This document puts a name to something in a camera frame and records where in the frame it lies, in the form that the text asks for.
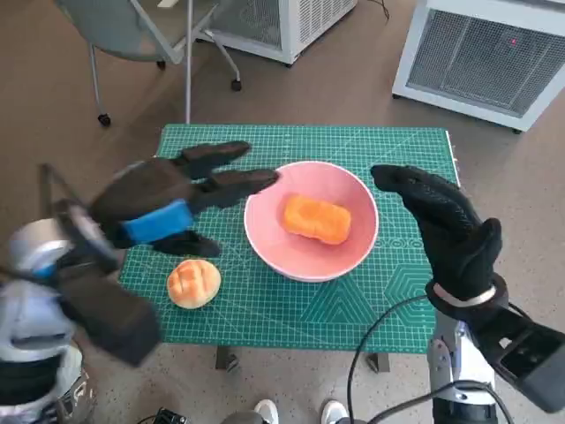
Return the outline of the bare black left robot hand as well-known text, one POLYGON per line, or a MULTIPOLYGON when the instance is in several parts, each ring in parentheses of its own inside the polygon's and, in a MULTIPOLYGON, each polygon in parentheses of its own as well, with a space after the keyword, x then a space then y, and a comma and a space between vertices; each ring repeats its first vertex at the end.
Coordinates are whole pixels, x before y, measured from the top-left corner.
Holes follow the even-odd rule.
POLYGON ((171 159, 137 163, 92 201, 88 213, 118 249, 149 245, 175 256, 217 257, 219 245, 193 230, 196 216, 212 207, 233 207, 280 177, 270 169, 224 168, 250 148, 241 140, 205 143, 171 159))

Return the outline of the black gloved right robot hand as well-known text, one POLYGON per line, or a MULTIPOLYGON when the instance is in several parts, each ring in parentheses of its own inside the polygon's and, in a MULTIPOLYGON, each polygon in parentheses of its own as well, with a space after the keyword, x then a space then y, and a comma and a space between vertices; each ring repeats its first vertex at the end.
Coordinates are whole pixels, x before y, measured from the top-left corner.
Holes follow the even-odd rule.
POLYGON ((401 196, 416 220, 433 287, 458 306, 485 298, 501 251, 501 222, 481 220, 457 185, 420 168, 374 165, 371 174, 379 190, 401 196))

